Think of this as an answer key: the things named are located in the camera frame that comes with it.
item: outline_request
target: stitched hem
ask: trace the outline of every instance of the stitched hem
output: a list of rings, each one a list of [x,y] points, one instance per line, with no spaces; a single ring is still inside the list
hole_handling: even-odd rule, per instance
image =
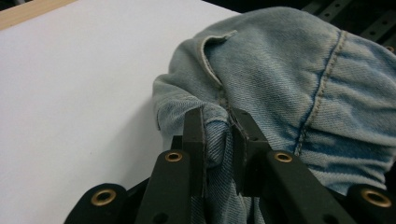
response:
[[[326,89],[327,80],[329,79],[329,76],[332,73],[335,63],[337,62],[338,55],[341,52],[341,50],[343,49],[346,39],[347,39],[347,32],[341,31],[340,37],[338,39],[338,43],[336,44],[336,46],[332,52],[332,55],[330,56],[330,59],[326,65],[324,73],[320,78],[319,86],[318,86],[317,92],[314,97],[315,101],[311,107],[311,112],[309,113],[309,116],[307,117],[304,125],[302,126],[302,130],[300,131],[298,144],[297,144],[296,148],[294,149],[294,154],[296,156],[299,156],[301,154],[303,142],[305,141],[305,137],[306,137],[306,131],[318,114],[321,100],[323,98],[323,92]]]

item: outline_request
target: black plastic part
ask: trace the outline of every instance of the black plastic part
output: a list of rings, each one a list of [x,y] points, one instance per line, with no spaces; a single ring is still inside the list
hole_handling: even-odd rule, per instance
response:
[[[361,37],[374,42],[379,42],[396,25],[396,11],[389,10],[368,27]]]
[[[93,205],[91,200],[96,192],[102,189],[112,189],[116,192],[116,198],[106,205]],[[88,190],[78,201],[65,224],[96,223],[116,224],[120,221],[121,209],[127,199],[125,188],[115,184],[102,184]]]
[[[233,180],[236,192],[258,197],[263,186],[261,157],[271,147],[253,117],[244,110],[233,108]]]
[[[379,192],[390,201],[390,206],[378,206],[367,201],[362,195],[364,190]],[[360,224],[394,224],[396,223],[396,199],[389,192],[370,185],[355,185],[349,188],[346,196],[346,210]]]
[[[191,161],[191,196],[203,196],[206,183],[205,130],[202,108],[186,113],[183,130],[183,150],[194,158]]]
[[[183,149],[183,136],[176,135],[172,138],[172,145],[170,149]]]
[[[276,159],[279,152],[291,161]],[[262,158],[262,165],[266,183],[270,183],[270,189],[284,208],[289,224],[356,223],[293,154],[287,151],[268,152]]]
[[[169,153],[181,155],[169,161]],[[165,151],[157,159],[136,224],[191,223],[190,156],[183,150]]]

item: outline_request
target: white table surface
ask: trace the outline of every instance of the white table surface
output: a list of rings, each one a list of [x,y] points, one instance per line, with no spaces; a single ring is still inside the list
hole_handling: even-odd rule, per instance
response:
[[[0,223],[63,223],[88,189],[147,178],[162,151],[154,78],[232,15],[199,0],[79,0],[0,31]]]

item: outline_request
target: denim fabric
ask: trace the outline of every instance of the denim fabric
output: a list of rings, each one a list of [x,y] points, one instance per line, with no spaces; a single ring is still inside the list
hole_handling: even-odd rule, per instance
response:
[[[342,194],[384,188],[396,155],[395,55],[291,8],[236,16],[183,42],[153,98],[164,150],[185,112],[204,109],[208,192],[193,199],[193,223],[263,223],[259,199],[235,193],[230,106]]]

